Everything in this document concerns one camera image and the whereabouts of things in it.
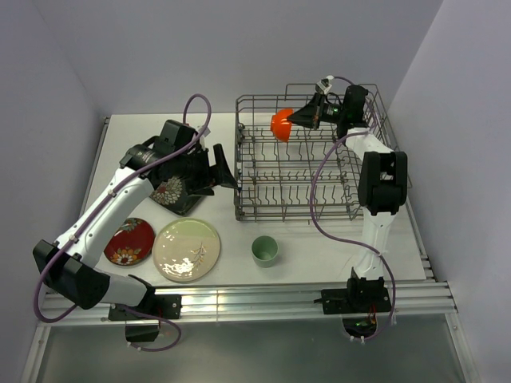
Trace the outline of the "orange bowl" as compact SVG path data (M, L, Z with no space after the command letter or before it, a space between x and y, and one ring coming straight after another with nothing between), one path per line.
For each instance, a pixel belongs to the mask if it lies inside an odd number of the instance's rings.
M293 109L281 109L272 116L270 130L278 141L288 142L292 130L292 123L288 117L292 114Z

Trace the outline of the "green cup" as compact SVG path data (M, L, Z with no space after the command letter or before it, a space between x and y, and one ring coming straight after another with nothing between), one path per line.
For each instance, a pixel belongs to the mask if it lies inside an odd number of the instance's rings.
M252 258L262 268L272 267L279 253L279 245L274 238L262 235L252 242Z

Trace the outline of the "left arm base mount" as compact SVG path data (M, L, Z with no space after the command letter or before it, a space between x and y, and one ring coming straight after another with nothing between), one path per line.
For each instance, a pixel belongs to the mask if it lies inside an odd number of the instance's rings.
M125 339L130 346L145 352L170 349L178 344L182 330L174 322L180 318L182 296L180 294L156 294L139 306L111 305L108 320L125 324ZM162 327L170 326L176 338L167 346L149 347L162 334Z

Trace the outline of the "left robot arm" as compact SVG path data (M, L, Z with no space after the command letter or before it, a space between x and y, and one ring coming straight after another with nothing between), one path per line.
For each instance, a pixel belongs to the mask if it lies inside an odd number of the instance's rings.
M108 242L128 215L163 182L178 178L189 196L213 195L213 188L236 188L221 144L211 150L201 130L167 120L162 131L131 147L122 157L108 186L89 209L53 242L41 240L33 249L40 272L34 292L34 313L49 323L39 306L43 286L58 292L73 307L88 310L108 303L147 318L156 309L154 287L133 275L107 274L96 265ZM209 163L209 153L215 163Z

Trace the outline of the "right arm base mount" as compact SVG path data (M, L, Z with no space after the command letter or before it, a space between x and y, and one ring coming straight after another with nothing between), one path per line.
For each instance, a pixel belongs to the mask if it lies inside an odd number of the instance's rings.
M342 332L351 342L367 343L394 324L394 301L385 287L369 294L324 289L313 303L321 306L324 315L342 319Z

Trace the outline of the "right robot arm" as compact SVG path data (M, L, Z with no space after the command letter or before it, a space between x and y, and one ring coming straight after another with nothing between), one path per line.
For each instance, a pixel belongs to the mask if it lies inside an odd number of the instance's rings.
M358 262L351 269L346 287L325 289L320 302L325 314L375 314L391 312L395 289L385 286L392 272L384 258L391 224L408 191L408 158L386 146L371 132L365 119L369 94L361 85L347 87L341 103L329 101L332 77L320 80L311 100L287 119L292 124L316 130L321 123L336 127L334 153L345 145L362 162L358 178L358 203L362 208L362 238Z

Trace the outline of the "black square floral plate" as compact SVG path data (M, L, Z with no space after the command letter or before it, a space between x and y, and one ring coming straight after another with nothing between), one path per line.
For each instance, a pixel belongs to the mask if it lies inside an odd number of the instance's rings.
M185 190L185 182L172 177L162 182L149 198L175 215L186 216L204 197L189 195Z

